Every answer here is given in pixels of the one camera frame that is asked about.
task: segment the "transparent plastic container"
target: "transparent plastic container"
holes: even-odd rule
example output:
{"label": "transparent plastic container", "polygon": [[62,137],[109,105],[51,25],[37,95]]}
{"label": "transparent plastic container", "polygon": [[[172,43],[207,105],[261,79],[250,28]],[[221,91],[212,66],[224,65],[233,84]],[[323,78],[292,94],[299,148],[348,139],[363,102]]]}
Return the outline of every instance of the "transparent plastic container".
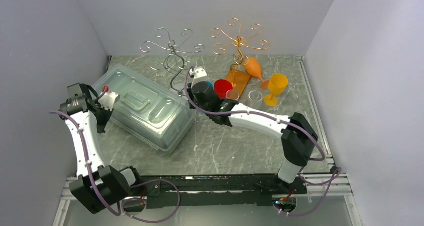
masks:
{"label": "transparent plastic container", "polygon": [[157,150],[174,152],[195,120],[188,102],[141,74],[114,66],[93,88],[120,94],[111,120]]}

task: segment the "clear plastic cup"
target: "clear plastic cup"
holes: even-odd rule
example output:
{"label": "clear plastic cup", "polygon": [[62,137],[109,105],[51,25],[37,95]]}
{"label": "clear plastic cup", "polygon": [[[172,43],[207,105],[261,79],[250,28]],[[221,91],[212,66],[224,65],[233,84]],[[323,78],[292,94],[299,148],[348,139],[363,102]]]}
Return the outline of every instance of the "clear plastic cup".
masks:
{"label": "clear plastic cup", "polygon": [[254,110],[258,110],[261,107],[263,101],[264,96],[262,93],[257,90],[253,90],[249,92],[249,95],[246,99],[246,106]]}
{"label": "clear plastic cup", "polygon": [[229,100],[238,101],[239,98],[240,98],[240,93],[237,92],[237,90],[235,90],[235,89],[228,90],[226,92],[226,98],[229,99]]}

